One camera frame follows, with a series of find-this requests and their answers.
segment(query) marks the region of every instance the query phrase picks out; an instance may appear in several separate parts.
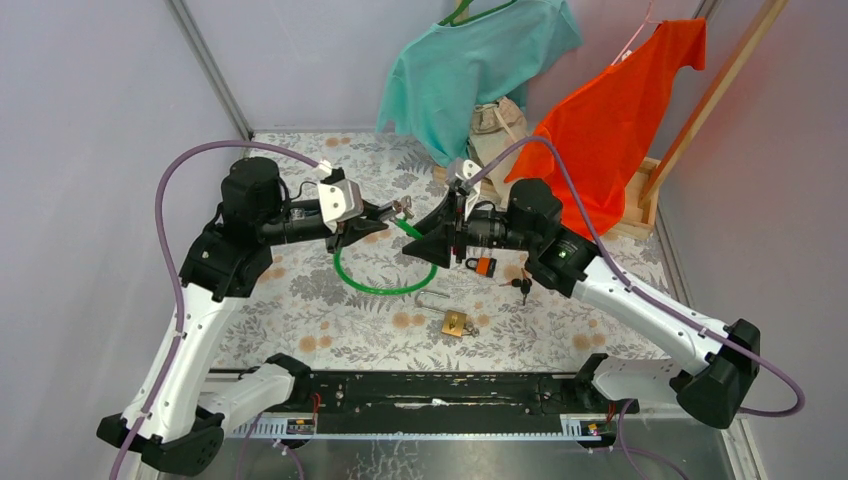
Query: beige bag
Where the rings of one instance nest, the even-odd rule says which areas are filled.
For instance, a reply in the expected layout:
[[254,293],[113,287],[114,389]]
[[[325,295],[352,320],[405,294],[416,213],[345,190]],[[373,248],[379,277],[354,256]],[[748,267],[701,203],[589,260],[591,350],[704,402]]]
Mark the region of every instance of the beige bag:
[[[527,136],[527,119],[512,100],[501,97],[494,103],[477,105],[471,116],[471,133],[468,136],[468,151],[471,158],[481,165],[488,165],[507,147]],[[515,182],[504,183],[512,170],[521,149],[512,152],[487,176],[501,197],[500,206],[506,208],[509,189]]]

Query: green ring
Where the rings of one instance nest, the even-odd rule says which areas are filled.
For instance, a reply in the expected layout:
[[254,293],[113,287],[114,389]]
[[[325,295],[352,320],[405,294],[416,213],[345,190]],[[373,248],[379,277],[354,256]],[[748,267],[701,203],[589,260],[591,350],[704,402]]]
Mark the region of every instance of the green ring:
[[[398,219],[397,226],[399,226],[404,232],[407,233],[410,237],[414,239],[421,238],[421,233],[415,229],[412,225],[406,223],[405,219]],[[350,285],[351,287],[359,290],[360,292],[370,293],[372,295],[406,295],[407,293],[412,293],[418,289],[424,288],[430,283],[431,280],[436,276],[436,273],[439,271],[439,267],[433,265],[430,268],[430,273],[427,274],[427,277],[424,280],[416,283],[415,285],[410,285],[408,287],[401,288],[376,288],[369,287],[368,285],[362,285],[358,283],[356,280],[350,278],[347,273],[345,273],[342,268],[342,249],[338,249],[335,255],[333,255],[333,266],[336,268],[336,273],[339,274],[339,277],[343,282]]]

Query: padlock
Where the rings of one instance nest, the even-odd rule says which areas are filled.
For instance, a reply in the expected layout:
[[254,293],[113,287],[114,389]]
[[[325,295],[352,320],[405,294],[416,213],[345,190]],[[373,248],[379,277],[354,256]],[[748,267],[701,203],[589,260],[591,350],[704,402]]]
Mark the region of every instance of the padlock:
[[495,276],[495,266],[498,260],[489,257],[469,258],[465,261],[465,268],[474,270],[475,272],[485,277],[492,278]]
[[474,337],[480,334],[480,330],[475,328],[471,322],[468,322],[468,314],[457,312],[456,310],[440,310],[435,307],[426,306],[419,298],[422,294],[434,295],[441,298],[450,298],[450,296],[432,290],[421,290],[415,294],[415,306],[430,310],[431,312],[441,313],[445,316],[442,322],[442,333],[454,337],[462,337],[463,333],[468,333]]

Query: t-shirt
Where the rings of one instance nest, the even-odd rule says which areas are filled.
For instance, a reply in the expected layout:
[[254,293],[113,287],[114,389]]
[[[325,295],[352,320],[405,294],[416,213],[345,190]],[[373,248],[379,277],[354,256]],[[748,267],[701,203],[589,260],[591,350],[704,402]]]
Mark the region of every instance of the t-shirt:
[[[556,146],[599,234],[624,215],[625,187],[648,153],[674,77],[685,66],[704,69],[706,43],[703,18],[663,22],[644,45],[569,95],[536,127],[534,135]],[[563,225],[590,238],[547,147],[524,146],[505,181],[518,178],[544,179],[562,200]]]
[[467,158],[474,106],[508,95],[523,107],[525,82],[582,43],[563,0],[519,0],[466,24],[435,24],[395,60],[377,131],[393,120],[440,165]]

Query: floral pattern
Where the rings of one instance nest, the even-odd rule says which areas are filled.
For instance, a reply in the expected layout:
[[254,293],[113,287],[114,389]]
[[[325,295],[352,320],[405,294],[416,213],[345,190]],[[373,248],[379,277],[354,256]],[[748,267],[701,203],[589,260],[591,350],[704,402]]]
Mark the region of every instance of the floral pattern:
[[[410,195],[419,216],[433,209],[446,191],[432,179],[435,164],[413,137],[265,133],[256,140],[343,167],[372,203]],[[315,180],[297,161],[264,151],[252,154],[277,161],[293,193],[301,182]],[[303,192],[305,198],[316,197],[310,184],[303,185]],[[407,241],[400,229],[391,227],[344,249],[342,264],[349,275],[369,285],[415,283],[427,275],[429,266],[400,253]],[[607,235],[605,244],[629,271],[668,291],[655,236],[638,241]],[[350,288],[336,275],[324,242],[275,247],[273,256],[273,265],[260,277],[251,298],[233,314],[216,367],[246,368],[282,352],[314,369],[568,372],[579,369],[593,352],[625,358],[663,356],[612,317],[542,287],[534,285],[523,306],[518,289],[503,286],[521,275],[526,255],[520,252],[495,251],[494,278],[457,265],[440,269],[428,285],[428,290],[450,298],[427,300],[468,314],[480,330],[476,338],[441,333],[442,317],[416,308],[413,295],[383,297]]]

